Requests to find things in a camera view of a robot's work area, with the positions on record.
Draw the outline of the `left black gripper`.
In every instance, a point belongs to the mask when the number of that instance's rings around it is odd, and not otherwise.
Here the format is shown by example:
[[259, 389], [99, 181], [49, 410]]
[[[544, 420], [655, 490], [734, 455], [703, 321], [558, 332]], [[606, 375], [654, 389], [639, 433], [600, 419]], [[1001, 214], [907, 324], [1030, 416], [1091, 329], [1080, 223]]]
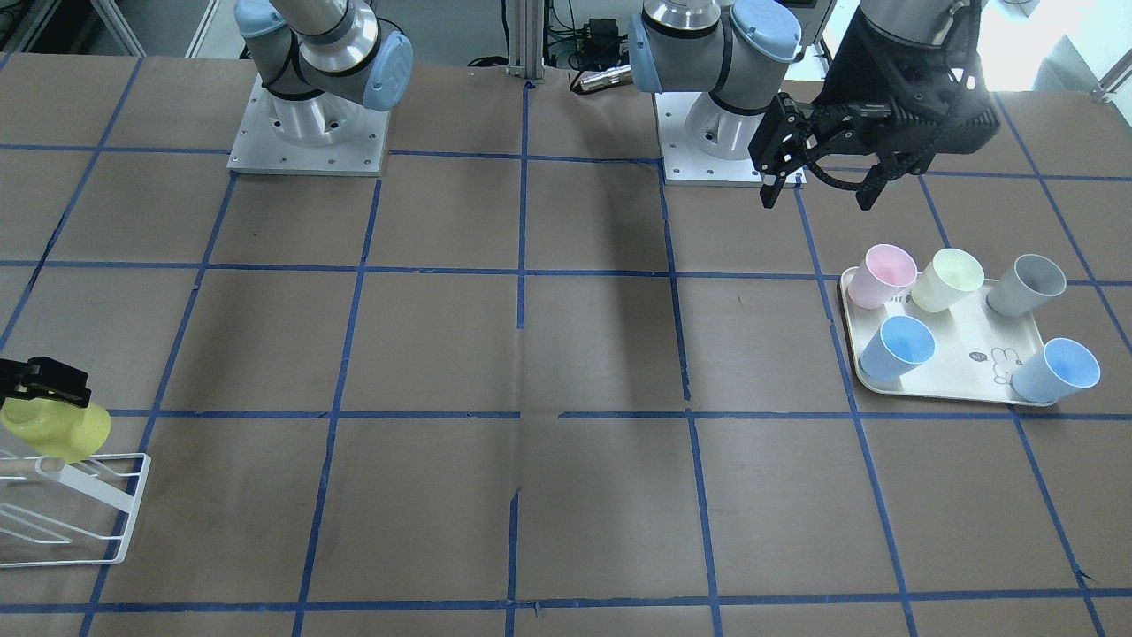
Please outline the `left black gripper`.
[[861, 210], [937, 154], [981, 150], [1001, 120], [983, 79], [980, 31], [980, 9], [857, 9], [813, 107], [777, 93], [761, 114], [748, 145], [761, 205], [777, 205], [805, 148], [812, 160], [877, 157], [854, 193]]

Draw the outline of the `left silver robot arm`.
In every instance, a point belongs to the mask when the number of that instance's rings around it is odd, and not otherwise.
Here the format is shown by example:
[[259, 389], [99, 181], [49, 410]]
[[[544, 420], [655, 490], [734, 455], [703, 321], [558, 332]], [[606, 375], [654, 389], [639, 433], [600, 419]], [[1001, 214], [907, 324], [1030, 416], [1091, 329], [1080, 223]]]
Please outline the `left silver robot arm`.
[[871, 210], [891, 181], [925, 173], [940, 154], [969, 156], [998, 134], [981, 23], [981, 1], [861, 1], [809, 102], [782, 91], [803, 28], [777, 1], [646, 1], [627, 48], [638, 91], [697, 92], [700, 119], [739, 126], [692, 131], [713, 156], [749, 162], [765, 207], [805, 167]]

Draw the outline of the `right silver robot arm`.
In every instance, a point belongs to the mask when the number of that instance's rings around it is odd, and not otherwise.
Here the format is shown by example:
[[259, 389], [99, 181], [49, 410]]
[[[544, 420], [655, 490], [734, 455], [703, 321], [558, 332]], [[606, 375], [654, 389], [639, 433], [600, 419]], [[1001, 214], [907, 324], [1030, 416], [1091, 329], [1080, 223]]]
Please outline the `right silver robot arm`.
[[88, 372], [94, 403], [178, 412], [344, 408], [379, 182], [237, 177], [237, 101], [319, 109], [371, 141], [391, 52], [363, 1], [321, 26], [238, 5], [249, 62], [15, 54], [3, 64], [3, 363]]

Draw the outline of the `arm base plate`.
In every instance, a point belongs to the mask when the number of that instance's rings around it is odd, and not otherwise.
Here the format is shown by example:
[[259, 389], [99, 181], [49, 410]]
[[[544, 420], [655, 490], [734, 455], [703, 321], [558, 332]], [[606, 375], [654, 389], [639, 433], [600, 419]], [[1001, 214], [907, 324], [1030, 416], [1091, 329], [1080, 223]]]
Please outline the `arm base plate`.
[[257, 76], [228, 169], [259, 177], [380, 177], [389, 118], [331, 94], [278, 98]]
[[707, 93], [655, 94], [666, 179], [676, 186], [758, 187], [748, 146], [763, 114], [724, 110]]

